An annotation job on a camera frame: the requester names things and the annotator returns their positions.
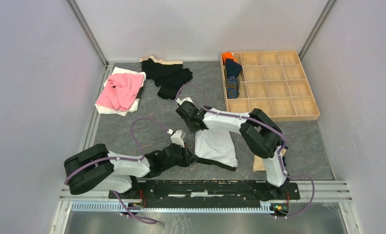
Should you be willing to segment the navy striped boxer underwear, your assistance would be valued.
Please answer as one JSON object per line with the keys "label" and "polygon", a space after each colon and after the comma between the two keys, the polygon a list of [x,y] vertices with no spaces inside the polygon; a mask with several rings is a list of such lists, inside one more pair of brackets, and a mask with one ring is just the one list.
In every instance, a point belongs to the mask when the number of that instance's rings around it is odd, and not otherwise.
{"label": "navy striped boxer underwear", "polygon": [[236,99],[240,95],[240,80],[230,76],[225,80],[226,96],[228,99]]}

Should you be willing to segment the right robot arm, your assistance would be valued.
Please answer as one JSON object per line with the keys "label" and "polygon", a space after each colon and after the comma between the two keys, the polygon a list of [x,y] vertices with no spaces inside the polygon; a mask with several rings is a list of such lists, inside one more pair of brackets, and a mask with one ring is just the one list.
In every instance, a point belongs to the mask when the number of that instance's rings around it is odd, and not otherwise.
{"label": "right robot arm", "polygon": [[190,98],[177,98],[176,102],[176,113],[190,132],[223,130],[240,134],[250,151],[265,166],[268,194],[280,199],[287,193],[289,178],[283,156],[288,140],[267,114],[257,108],[249,113],[232,113],[205,106],[198,108]]}

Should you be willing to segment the white black garment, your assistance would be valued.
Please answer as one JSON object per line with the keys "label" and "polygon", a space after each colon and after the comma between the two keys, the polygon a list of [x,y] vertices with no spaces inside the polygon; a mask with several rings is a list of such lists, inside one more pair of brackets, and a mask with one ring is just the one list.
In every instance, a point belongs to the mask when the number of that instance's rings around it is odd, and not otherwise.
{"label": "white black garment", "polygon": [[195,133],[194,155],[197,162],[235,171],[238,167],[235,147],[228,131],[202,130]]}

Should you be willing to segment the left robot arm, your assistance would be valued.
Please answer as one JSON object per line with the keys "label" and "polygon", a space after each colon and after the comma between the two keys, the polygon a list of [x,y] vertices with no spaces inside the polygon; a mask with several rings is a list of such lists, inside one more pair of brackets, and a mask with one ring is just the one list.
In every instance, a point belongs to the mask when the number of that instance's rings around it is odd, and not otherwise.
{"label": "left robot arm", "polygon": [[137,178],[154,178],[176,166],[188,167],[196,160],[186,145],[172,143],[145,156],[125,156],[100,143],[64,161],[64,183],[72,195],[105,189],[131,199],[139,193]]}

